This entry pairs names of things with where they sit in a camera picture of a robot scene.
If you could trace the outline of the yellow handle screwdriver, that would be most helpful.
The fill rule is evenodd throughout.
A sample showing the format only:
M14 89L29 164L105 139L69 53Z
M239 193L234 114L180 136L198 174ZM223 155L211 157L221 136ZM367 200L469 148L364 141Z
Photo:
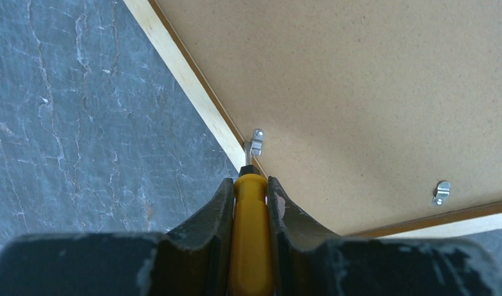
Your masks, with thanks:
M228 295L273 295L273 263L268 183L253 164L250 141L245 143L245 166L234 183L235 206L232 224Z

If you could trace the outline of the silver frame retaining clip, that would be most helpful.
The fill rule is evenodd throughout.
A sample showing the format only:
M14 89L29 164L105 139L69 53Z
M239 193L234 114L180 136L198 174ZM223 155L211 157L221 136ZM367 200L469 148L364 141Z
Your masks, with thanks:
M255 157L261 155L264 136L264 131L260 128L253 131L252 140L250 141L250 152Z

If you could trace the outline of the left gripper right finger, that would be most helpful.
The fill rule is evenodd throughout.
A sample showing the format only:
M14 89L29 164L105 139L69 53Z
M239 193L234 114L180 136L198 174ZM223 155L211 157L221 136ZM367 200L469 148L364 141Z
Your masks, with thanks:
M278 295L502 295L502 274L482 247L460 239L342 237L268 178Z

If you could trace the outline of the wooden picture frame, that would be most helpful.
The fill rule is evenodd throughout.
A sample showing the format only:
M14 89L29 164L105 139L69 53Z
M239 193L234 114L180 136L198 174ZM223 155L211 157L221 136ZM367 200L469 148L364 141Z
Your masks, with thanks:
M126 6L231 163L261 128L255 163L325 227L502 229L502 1Z

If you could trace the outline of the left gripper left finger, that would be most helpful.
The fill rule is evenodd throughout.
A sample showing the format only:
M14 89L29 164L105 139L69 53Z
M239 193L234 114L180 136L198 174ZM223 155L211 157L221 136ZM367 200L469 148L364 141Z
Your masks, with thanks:
M234 183L166 233L30 234L0 251L0 295L225 295Z

